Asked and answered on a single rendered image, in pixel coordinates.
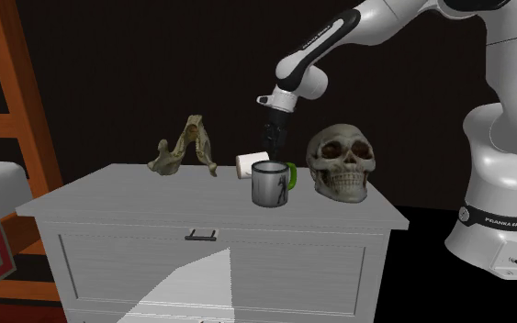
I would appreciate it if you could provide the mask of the tan jawbone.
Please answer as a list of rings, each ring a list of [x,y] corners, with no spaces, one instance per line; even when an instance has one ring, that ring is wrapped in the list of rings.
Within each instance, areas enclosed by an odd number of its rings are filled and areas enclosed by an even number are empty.
[[[161,139],[158,144],[159,155],[153,161],[147,163],[147,167],[160,175],[173,175],[181,165],[187,147],[195,144],[195,152],[198,160],[207,165],[211,176],[216,177],[218,165],[212,161],[211,143],[208,133],[203,124],[201,115],[191,115],[188,117],[185,127],[179,136],[174,149],[169,151],[168,141]]]

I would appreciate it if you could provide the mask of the black robot stand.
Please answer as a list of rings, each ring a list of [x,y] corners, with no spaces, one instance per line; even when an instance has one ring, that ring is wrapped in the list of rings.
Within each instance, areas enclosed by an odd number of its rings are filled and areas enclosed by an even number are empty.
[[[517,280],[503,280],[444,246],[456,212],[400,206],[374,323],[517,323]]]

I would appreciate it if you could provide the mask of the wooden bunk bed frame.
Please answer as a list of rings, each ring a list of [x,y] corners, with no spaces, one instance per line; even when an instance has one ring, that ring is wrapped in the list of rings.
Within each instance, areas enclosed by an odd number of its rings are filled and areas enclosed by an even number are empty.
[[[16,0],[0,0],[0,84],[8,109],[0,114],[0,138],[17,139],[32,197],[41,197],[61,187],[62,176]],[[44,254],[34,217],[10,211],[0,221],[12,255],[24,250]],[[54,283],[5,279],[0,280],[0,298],[60,301]]]

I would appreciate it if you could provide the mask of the grey chest of drawers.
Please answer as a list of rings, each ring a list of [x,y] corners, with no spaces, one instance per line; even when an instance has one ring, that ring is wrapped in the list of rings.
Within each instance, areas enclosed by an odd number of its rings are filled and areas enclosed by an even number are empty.
[[[376,189],[263,208],[231,166],[111,164],[17,209],[36,219],[68,323],[373,323],[390,232]]]

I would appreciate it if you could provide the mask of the white cylinder roll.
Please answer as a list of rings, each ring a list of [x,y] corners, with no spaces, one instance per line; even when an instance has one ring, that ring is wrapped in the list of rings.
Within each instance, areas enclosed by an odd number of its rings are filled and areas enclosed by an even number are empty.
[[[252,165],[256,162],[268,160],[269,155],[266,151],[237,155],[235,158],[237,177],[239,179],[251,178]]]

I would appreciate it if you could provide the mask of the grey human skull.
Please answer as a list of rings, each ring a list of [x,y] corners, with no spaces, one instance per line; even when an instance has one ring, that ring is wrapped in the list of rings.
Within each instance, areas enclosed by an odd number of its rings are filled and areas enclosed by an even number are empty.
[[[366,199],[367,179],[377,166],[372,145],[349,124],[335,124],[313,136],[306,164],[317,193],[350,204]]]

